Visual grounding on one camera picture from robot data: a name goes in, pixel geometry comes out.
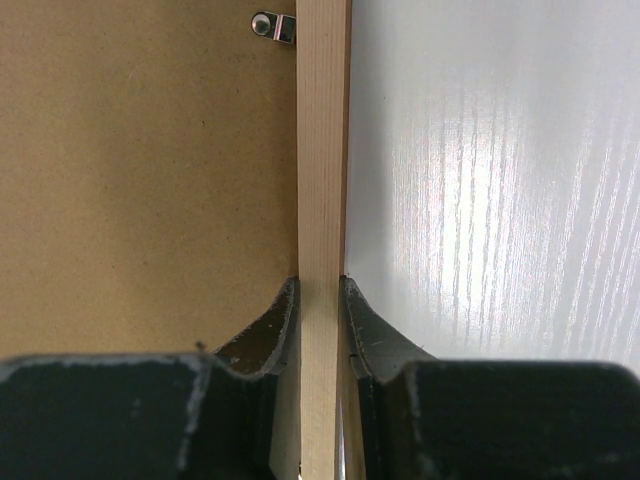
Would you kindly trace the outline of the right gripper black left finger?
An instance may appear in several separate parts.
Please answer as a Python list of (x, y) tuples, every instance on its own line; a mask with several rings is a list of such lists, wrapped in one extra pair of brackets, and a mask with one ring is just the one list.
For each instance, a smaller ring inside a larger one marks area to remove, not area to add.
[(5, 479), (295, 479), (300, 283), (216, 350), (1, 364)]

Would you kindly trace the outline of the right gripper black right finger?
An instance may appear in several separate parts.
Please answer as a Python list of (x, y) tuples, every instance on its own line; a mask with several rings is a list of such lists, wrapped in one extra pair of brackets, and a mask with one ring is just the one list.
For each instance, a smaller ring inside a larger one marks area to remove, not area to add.
[(603, 362), (442, 360), (340, 281), (349, 479), (635, 479), (639, 380)]

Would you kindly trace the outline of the brown frame backing board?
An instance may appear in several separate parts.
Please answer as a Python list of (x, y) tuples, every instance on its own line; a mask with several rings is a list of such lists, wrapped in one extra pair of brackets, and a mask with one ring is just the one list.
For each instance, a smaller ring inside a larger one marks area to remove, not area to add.
[(297, 268), (291, 1), (1, 5), (1, 353), (226, 343)]

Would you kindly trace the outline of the wooden picture frame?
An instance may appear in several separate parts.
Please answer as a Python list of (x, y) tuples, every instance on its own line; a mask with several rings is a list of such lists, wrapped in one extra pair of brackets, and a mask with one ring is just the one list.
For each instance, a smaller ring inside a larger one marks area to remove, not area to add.
[(301, 475), (333, 479), (351, 4), (299, 1), (296, 15)]

